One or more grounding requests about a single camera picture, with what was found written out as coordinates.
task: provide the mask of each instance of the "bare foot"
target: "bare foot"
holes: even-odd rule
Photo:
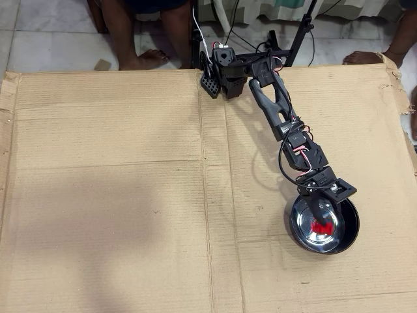
[[[397,68],[400,68],[403,64],[403,59],[405,55],[394,54],[388,50],[384,52],[387,58],[392,60],[396,65]],[[343,60],[343,65],[353,65],[353,64],[377,64],[382,63],[382,59],[379,55],[374,52],[363,52],[363,51],[355,51],[352,54],[348,55]]]
[[[382,63],[382,59],[373,52],[355,51],[343,59],[343,65],[377,63]]]
[[[135,59],[120,65],[119,70],[151,70],[166,64],[169,57],[161,50],[148,50]]]

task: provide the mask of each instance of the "wire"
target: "wire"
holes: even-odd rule
[[[309,170],[305,171],[304,173],[301,173],[300,175],[298,175],[296,180],[301,176],[307,175],[309,172],[311,172],[313,170],[313,166],[311,166],[311,163],[310,163],[308,157],[306,156],[306,154],[304,153],[304,150],[308,151],[308,149],[306,147],[304,147],[303,145],[301,147],[298,147],[298,148],[293,150],[294,152],[300,151],[301,155],[304,157],[304,160],[306,160],[306,162],[308,163],[308,167],[309,167]]]
[[[230,31],[229,31],[229,34],[227,35],[227,39],[226,39],[225,44],[227,44],[227,41],[229,41],[230,34],[231,34],[232,30],[233,30],[233,26],[235,25],[235,18],[236,18],[236,11],[237,11],[237,6],[238,6],[238,4],[239,4],[239,0],[236,0],[236,4],[235,4],[235,13],[233,13],[233,21],[232,21],[232,25],[230,25]]]
[[[219,44],[220,45],[220,42],[218,42],[218,41],[213,42],[211,44],[211,48],[214,49],[216,47],[216,44]]]
[[[194,19],[195,25],[200,31],[201,38],[203,39],[203,45],[204,45],[204,49],[206,50],[207,59],[210,62],[210,64],[213,64],[213,62],[210,60],[210,57],[209,57],[209,51],[207,50],[207,44],[206,44],[206,40],[204,39],[203,32],[201,31],[200,26],[198,26],[197,20],[195,19],[194,7],[193,7],[193,19]]]
[[[318,15],[316,15],[316,17],[326,14],[328,11],[332,10],[341,0],[339,0],[338,2],[336,2],[334,5],[332,5],[329,9],[325,10],[323,13],[320,13]]]
[[[309,63],[308,66],[310,66],[312,64],[312,62],[314,60],[314,55],[315,55],[315,42],[314,42],[314,36],[313,36],[313,33],[311,32],[311,30],[310,30],[310,35],[311,35],[311,37],[313,39],[313,57],[311,58],[311,61],[310,61],[310,63]]]
[[[250,44],[248,41],[244,40],[241,36],[239,36],[238,34],[235,33],[234,30],[230,30],[233,34],[235,34],[237,37],[239,37],[240,39],[242,39],[244,42],[246,42],[248,45],[250,45],[253,49],[256,49],[256,47],[253,44]]]
[[[293,109],[293,104],[291,103],[290,99],[289,99],[289,94],[287,96],[287,94],[284,92],[284,90],[282,89],[280,83],[278,82],[277,78],[276,78],[276,73],[274,73],[274,69],[272,68],[272,49],[268,49],[268,54],[269,54],[269,61],[270,61],[270,70],[272,73],[272,77],[274,79],[274,82],[276,83],[278,89],[280,90],[280,93],[282,94],[282,96],[284,97],[285,101],[287,101],[288,103],[288,107],[290,109],[291,112],[291,121],[294,121],[294,109]],[[280,150],[278,151],[278,166],[280,168],[280,171],[282,172],[282,175],[288,179],[290,182],[292,182],[294,185],[298,186],[298,187],[302,187],[302,188],[308,188],[308,189],[313,189],[313,190],[317,190],[317,189],[330,189],[330,186],[306,186],[306,185],[302,185],[300,183],[297,183],[294,179],[292,179],[291,177],[288,176],[288,174],[285,172],[285,170],[282,167],[282,161],[281,161],[281,156],[282,156],[282,151],[284,149],[284,145],[285,142],[288,141],[289,135],[291,133],[291,131],[293,130],[293,122],[291,122],[291,126],[289,128],[289,130],[287,131],[287,135],[285,136],[284,140],[281,142],[281,147]]]
[[[266,44],[266,41],[261,42],[260,44],[258,44],[258,45],[256,46],[255,53],[259,51],[259,48],[260,48],[263,44]]]
[[[310,139],[312,140],[312,141],[314,141],[314,136],[313,136],[313,134],[311,133],[311,132],[305,132],[306,134],[309,134],[310,135]]]
[[[279,70],[276,70],[276,69],[274,69],[274,72],[279,72],[280,70],[282,70],[282,68],[284,67],[284,65],[283,65],[283,63],[282,63],[282,60],[279,58],[279,57],[273,57],[274,59],[278,59],[278,60],[280,60],[280,62],[281,62],[281,67],[280,67],[280,69]]]
[[[233,34],[235,34],[238,38],[242,39],[242,40],[243,40],[246,44],[248,44],[249,46],[251,46],[253,49],[256,49],[256,47],[255,47],[253,44],[251,44],[251,43],[250,43],[250,42],[248,42],[247,40],[243,39],[241,36],[239,36],[238,34],[236,34],[236,32],[233,30],[233,26],[235,26],[235,18],[236,18],[236,11],[237,11],[237,6],[238,6],[238,4],[239,4],[239,0],[236,0],[235,6],[234,6],[235,11],[234,11],[234,13],[233,13],[233,21],[232,21],[232,24],[231,24],[231,26],[230,26],[230,31],[229,31],[229,34],[227,35],[225,45],[226,45],[226,44],[227,44],[227,42],[229,41],[230,34],[231,34],[231,33],[233,33]]]

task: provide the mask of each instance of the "black shorts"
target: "black shorts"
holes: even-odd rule
[[[399,0],[403,8],[417,8],[417,0]]]
[[[124,0],[124,2],[135,13],[150,14],[180,7],[187,0]]]

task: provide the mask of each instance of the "tiled floor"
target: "tiled floor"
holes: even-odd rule
[[[343,58],[355,50],[379,52],[388,47],[395,31],[395,25],[378,18],[351,22],[326,16],[313,24],[313,65],[341,64]],[[288,48],[298,23],[259,18],[251,25],[234,28],[253,45],[264,41],[271,29],[278,34],[281,47]],[[209,45],[225,40],[217,23],[203,23],[202,30]],[[150,48],[165,51],[172,61],[163,68],[179,67],[179,60],[160,23],[138,22],[135,42],[138,53]],[[237,53],[253,52],[253,48],[233,35],[229,43]],[[307,35],[295,65],[307,65],[312,53],[313,42]],[[96,32],[86,0],[0,0],[1,75],[6,69],[15,72],[93,70],[99,59],[109,61],[111,70],[117,70],[110,39]],[[410,94],[417,85],[417,46],[408,54],[401,71],[401,81]],[[405,128],[408,126],[406,118],[403,124]]]

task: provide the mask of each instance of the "metal stand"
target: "metal stand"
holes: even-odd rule
[[[194,13],[195,18],[198,22],[198,0],[194,0]],[[304,40],[304,37],[308,32],[310,32],[314,25],[311,24],[312,17],[311,13],[313,12],[313,9],[315,8],[315,5],[317,4],[317,0],[313,0],[311,2],[311,5],[308,8],[307,13],[303,15],[303,18],[300,22],[300,26],[298,27],[297,34],[294,37],[293,44],[291,46],[290,50],[282,50],[278,45],[278,40],[276,38],[275,31],[269,31],[268,33],[268,43],[269,46],[272,48],[272,51],[274,52],[273,55],[277,57],[285,57],[285,67],[291,67],[294,63],[295,57],[297,56],[298,51],[300,50],[301,44]],[[192,35],[191,35],[191,51],[192,51],[192,68],[200,68],[200,60],[199,60],[199,54],[200,54],[200,42],[202,41],[200,32],[198,31],[197,27],[195,26],[195,23],[193,23],[192,27]],[[239,59],[246,58],[246,59],[253,59],[253,58],[259,58],[261,56],[265,56],[266,53],[246,53],[246,54],[240,54]]]

